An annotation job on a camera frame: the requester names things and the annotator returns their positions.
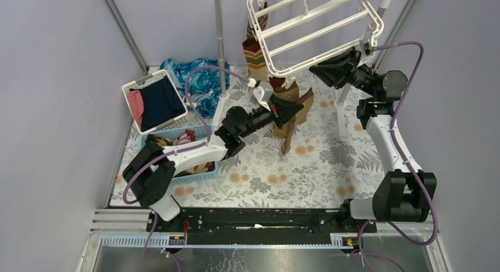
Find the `tan brown cuff sock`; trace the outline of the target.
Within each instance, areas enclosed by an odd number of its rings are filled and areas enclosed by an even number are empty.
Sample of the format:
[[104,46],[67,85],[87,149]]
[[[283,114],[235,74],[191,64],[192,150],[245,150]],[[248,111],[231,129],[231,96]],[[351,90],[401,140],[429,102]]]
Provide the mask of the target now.
[[[281,99],[293,101],[296,103],[300,96],[300,90],[296,82],[294,81],[287,89],[284,87],[280,87],[274,94]],[[294,115],[290,121],[282,126],[282,128],[278,128],[274,122],[272,122],[269,126],[269,129],[272,131],[273,136],[278,139],[286,139],[289,134],[293,131],[296,124],[297,116]]]
[[307,121],[307,114],[310,111],[310,108],[314,102],[314,92],[312,88],[309,88],[308,91],[303,94],[302,96],[299,96],[299,99],[296,103],[303,104],[304,108],[299,111],[296,116],[296,124],[293,129],[293,131],[289,134],[289,136],[284,139],[284,142],[281,145],[281,154],[284,156],[286,155],[290,149],[291,149],[291,141],[294,133],[296,132],[297,126],[305,123]]

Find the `red cuff multicolour sock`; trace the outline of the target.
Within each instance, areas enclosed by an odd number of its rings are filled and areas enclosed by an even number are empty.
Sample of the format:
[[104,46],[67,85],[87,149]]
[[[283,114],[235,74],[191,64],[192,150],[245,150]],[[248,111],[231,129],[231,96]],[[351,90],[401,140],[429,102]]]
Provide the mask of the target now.
[[242,43],[242,48],[248,66],[248,77],[255,80],[267,81],[267,64],[260,44],[254,38],[247,38]]
[[270,77],[268,79],[269,84],[272,86],[273,91],[277,91],[283,87],[286,78],[283,77]]

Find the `silver white drying rack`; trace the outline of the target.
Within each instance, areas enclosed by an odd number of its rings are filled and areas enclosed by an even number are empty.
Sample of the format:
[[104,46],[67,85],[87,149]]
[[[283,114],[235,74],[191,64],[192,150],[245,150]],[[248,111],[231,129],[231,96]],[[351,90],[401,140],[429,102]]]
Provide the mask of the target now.
[[[369,3],[368,0],[356,0],[360,4],[360,10],[356,13],[353,14],[349,17],[343,18],[333,24],[330,24],[327,27],[324,27],[322,29],[316,30],[314,32],[311,32],[297,40],[294,40],[288,44],[284,44],[281,47],[275,48],[273,50],[269,50],[267,47],[266,39],[269,37],[272,37],[274,35],[277,35],[281,32],[290,30],[294,27],[297,27],[298,25],[301,25],[303,23],[306,23],[308,21],[314,20],[315,18],[324,15],[344,4],[347,4],[353,0],[330,0],[316,8],[308,8],[307,5],[307,0],[302,0],[303,6],[304,6],[304,12],[297,16],[293,17],[289,20],[286,20],[284,22],[281,22],[277,25],[274,25],[273,27],[266,28],[265,30],[261,31],[259,23],[258,23],[258,17],[260,17],[263,14],[269,14],[273,11],[276,11],[284,6],[287,6],[289,4],[294,3],[295,1],[298,0],[278,0],[276,4],[273,4],[269,6],[266,9],[263,9],[261,11],[255,11],[254,10],[254,2],[259,3],[259,6],[264,5],[264,0],[247,0],[246,1],[246,7],[248,10],[248,20],[250,20],[253,23],[253,26],[255,28],[255,37],[256,41],[260,44],[260,47],[262,48],[262,52],[264,55],[265,62],[268,67],[268,71],[270,72],[271,75],[276,76],[276,77],[287,77],[291,76],[299,71],[308,69],[312,67],[315,64],[318,64],[326,59],[329,59],[333,56],[339,55],[342,52],[348,50],[351,47],[359,48],[360,49],[360,40],[361,38],[356,38],[354,40],[351,40],[350,42],[347,42],[343,45],[340,45],[338,47],[332,48],[331,50],[328,50],[322,54],[313,56],[307,60],[304,60],[302,62],[299,62],[298,64],[292,65],[288,68],[285,69],[279,69],[274,66],[274,63],[272,61],[272,58],[282,54],[290,49],[297,48],[300,45],[303,45],[307,42],[310,42],[320,36],[323,36],[325,34],[328,34],[330,32],[333,32],[335,30],[338,30],[342,28],[343,26],[350,24],[355,21],[361,21],[365,17],[369,17],[371,19],[371,27],[373,31],[373,37],[378,39],[379,36],[381,36],[383,30],[384,30],[384,22],[382,20],[382,17],[385,13],[385,10],[389,7],[391,0],[380,0],[379,3],[379,8],[377,11],[373,8],[371,3]],[[215,9],[215,22],[216,22],[216,37],[217,37],[217,49],[218,49],[218,64],[219,66],[222,66],[225,64],[225,53],[224,53],[224,40],[223,40],[223,21],[222,21],[222,0],[214,0],[214,9]],[[337,112],[337,118],[338,118],[338,134],[339,138],[341,140],[346,140],[347,139],[347,128],[346,128],[346,115],[345,115],[345,100],[347,95],[349,94],[349,91],[351,87],[347,85],[348,87],[343,87],[341,91],[335,91],[335,101],[334,105],[336,107],[336,112]]]

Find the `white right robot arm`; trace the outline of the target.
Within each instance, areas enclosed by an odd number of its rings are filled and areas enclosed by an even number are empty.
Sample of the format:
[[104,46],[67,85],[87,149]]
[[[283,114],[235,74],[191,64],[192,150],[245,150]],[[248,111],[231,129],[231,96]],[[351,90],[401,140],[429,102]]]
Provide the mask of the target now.
[[408,78],[399,70],[379,74],[361,64],[361,56],[361,51],[352,48],[309,69],[329,87],[350,85],[369,94],[359,101],[356,116],[374,142],[385,172],[372,197],[344,201],[338,224],[352,232],[362,219],[423,222],[430,211],[427,199],[433,198],[437,180],[412,161],[397,128],[394,104],[401,99]]

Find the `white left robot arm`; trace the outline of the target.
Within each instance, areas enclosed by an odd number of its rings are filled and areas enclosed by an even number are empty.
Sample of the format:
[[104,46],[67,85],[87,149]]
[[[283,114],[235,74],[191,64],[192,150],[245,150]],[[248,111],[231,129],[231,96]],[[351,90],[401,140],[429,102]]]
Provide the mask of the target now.
[[168,231],[178,230],[183,223],[181,207],[167,193],[176,175],[194,166],[235,156],[246,145],[243,138],[271,123],[282,127],[304,108],[301,103],[274,94],[268,104],[251,112],[240,106],[231,107],[219,128],[201,140],[166,147],[147,143],[122,173],[127,183],[124,203],[137,202],[150,208]]

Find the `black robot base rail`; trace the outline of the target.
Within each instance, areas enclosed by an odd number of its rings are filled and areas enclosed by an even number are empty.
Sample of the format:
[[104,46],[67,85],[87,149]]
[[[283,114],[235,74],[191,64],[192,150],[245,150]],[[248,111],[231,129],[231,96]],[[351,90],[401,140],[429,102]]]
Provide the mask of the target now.
[[363,219],[345,209],[182,208],[170,221],[149,215],[148,232],[180,233],[189,245],[346,245]]

